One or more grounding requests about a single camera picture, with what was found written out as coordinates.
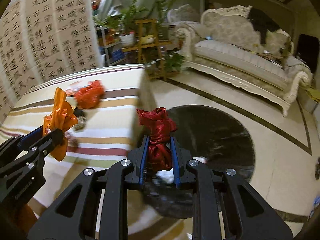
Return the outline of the orange plastic wrapper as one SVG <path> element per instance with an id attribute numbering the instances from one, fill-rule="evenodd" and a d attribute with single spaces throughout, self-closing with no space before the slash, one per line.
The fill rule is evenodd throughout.
<path id="1" fill-rule="evenodd" d="M 71 104 L 66 101 L 67 94 L 64 90 L 57 87 L 54 95 L 54 106 L 52 113 L 44 117 L 43 136 L 55 129 L 60 129 L 63 133 L 63 140 L 51 152 L 51 156 L 57 161 L 63 161 L 67 153 L 68 138 L 65 133 L 78 123 Z"/>

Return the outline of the white paper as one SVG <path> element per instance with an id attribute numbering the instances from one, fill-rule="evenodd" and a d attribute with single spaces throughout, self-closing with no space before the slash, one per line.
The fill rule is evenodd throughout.
<path id="1" fill-rule="evenodd" d="M 174 182 L 174 172 L 173 169 L 170 170 L 160 170 L 156 173 L 156 177 L 165 184 L 172 184 Z"/>

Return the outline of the dark red foil wrapper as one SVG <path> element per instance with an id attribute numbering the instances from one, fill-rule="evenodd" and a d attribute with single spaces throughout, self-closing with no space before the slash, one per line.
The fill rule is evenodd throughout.
<path id="1" fill-rule="evenodd" d="M 159 107 L 153 111 L 137 109 L 139 123 L 149 131 L 148 163 L 154 172 L 172 169 L 171 134 L 177 130 L 175 122 L 168 117 L 167 109 Z"/>

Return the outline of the black lined trash bin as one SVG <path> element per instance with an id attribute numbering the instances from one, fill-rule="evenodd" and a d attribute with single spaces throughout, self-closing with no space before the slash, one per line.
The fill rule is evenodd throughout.
<path id="1" fill-rule="evenodd" d="M 168 110 L 177 126 L 174 137 L 194 158 L 202 158 L 209 168 L 233 168 L 251 181 L 255 151 L 249 131 L 233 116 L 219 109 L 185 105 Z M 156 175 L 143 189 L 143 200 L 163 217 L 186 219 L 193 216 L 193 193 L 165 184 Z"/>

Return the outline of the striped tablecloth table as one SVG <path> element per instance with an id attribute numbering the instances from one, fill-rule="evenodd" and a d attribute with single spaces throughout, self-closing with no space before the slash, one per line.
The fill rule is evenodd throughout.
<path id="1" fill-rule="evenodd" d="M 53 110 L 55 90 L 69 90 L 98 80 L 104 87 L 99 105 L 85 111 L 84 129 L 70 129 L 77 146 L 69 146 L 62 161 L 47 157 L 46 183 L 30 200 L 29 207 L 39 218 L 57 196 L 87 167 L 103 170 L 124 159 L 142 136 L 138 109 L 156 108 L 149 79 L 141 64 L 87 70 L 38 85 L 20 98 L 1 124 L 1 141 L 25 135 L 43 124 Z"/>

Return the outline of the red orange plastic bag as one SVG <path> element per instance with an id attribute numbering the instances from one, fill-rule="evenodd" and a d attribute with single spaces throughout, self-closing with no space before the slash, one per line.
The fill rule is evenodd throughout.
<path id="1" fill-rule="evenodd" d="M 67 90 L 67 96 L 74 97 L 80 109 L 95 108 L 105 92 L 100 80 L 76 81 Z"/>

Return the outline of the calligraphy folding screen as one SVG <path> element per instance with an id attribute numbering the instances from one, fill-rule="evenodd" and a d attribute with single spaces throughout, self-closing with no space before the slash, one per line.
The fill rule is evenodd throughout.
<path id="1" fill-rule="evenodd" d="M 101 66 L 91 0 L 12 0 L 1 16 L 1 119 L 36 85 Z"/>

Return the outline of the cardboard box beside sofa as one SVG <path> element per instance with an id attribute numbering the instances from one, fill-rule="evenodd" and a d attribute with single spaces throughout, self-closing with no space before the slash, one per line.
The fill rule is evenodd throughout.
<path id="1" fill-rule="evenodd" d="M 313 113 L 316 109 L 318 102 L 313 100 L 307 91 L 303 88 L 299 88 L 297 99 L 300 105 L 309 113 Z"/>

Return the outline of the wooden plant stand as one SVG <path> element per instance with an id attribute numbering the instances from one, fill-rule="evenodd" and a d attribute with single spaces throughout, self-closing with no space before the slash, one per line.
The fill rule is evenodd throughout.
<path id="1" fill-rule="evenodd" d="M 122 41 L 122 51 L 134 56 L 132 61 L 143 64 L 151 79 L 166 80 L 165 54 L 171 42 L 161 38 L 156 19 L 135 20 L 133 26 L 127 34 L 133 40 L 128 44 Z"/>

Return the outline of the small floor green plant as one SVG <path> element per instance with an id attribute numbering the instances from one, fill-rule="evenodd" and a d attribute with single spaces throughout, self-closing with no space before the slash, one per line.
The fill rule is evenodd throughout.
<path id="1" fill-rule="evenodd" d="M 179 53 L 173 53 L 165 56 L 164 70 L 167 73 L 179 72 L 184 61 L 184 56 Z"/>

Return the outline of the potted plant white pot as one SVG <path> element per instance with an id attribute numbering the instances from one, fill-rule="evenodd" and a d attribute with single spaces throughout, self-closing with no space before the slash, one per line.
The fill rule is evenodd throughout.
<path id="1" fill-rule="evenodd" d="M 100 18 L 93 17 L 98 26 L 119 31 L 121 45 L 124 48 L 132 47 L 135 44 L 135 21 L 142 13 L 147 11 L 146 7 L 137 5 L 138 0 L 132 0 L 129 7 L 121 9 L 120 14 Z"/>

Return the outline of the ornate white grey sofa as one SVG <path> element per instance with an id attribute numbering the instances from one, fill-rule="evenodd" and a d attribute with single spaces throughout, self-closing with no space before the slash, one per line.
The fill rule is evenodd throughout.
<path id="1" fill-rule="evenodd" d="M 180 21 L 175 36 L 184 64 L 278 104 L 283 116 L 300 87 L 311 85 L 310 68 L 292 55 L 290 35 L 279 27 L 261 33 L 252 6 L 208 9 L 199 22 Z"/>

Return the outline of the black garment on sofa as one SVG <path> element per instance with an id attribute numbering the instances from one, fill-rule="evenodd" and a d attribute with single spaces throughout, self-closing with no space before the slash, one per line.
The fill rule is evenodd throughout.
<path id="1" fill-rule="evenodd" d="M 276 22 L 274 22 L 272 18 L 270 18 L 263 11 L 254 7 L 251 8 L 248 14 L 248 19 L 252 23 L 254 30 L 260 33 L 261 45 L 266 44 L 266 35 L 268 30 L 270 32 L 274 32 L 280 29 L 280 26 Z"/>

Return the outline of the tall green potted plant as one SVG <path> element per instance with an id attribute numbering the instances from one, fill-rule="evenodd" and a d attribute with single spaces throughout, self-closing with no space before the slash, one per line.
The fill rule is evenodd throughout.
<path id="1" fill-rule="evenodd" d="M 157 11 L 157 29 L 160 40 L 169 39 L 169 27 L 166 24 L 167 14 L 178 0 L 155 0 L 151 12 Z"/>

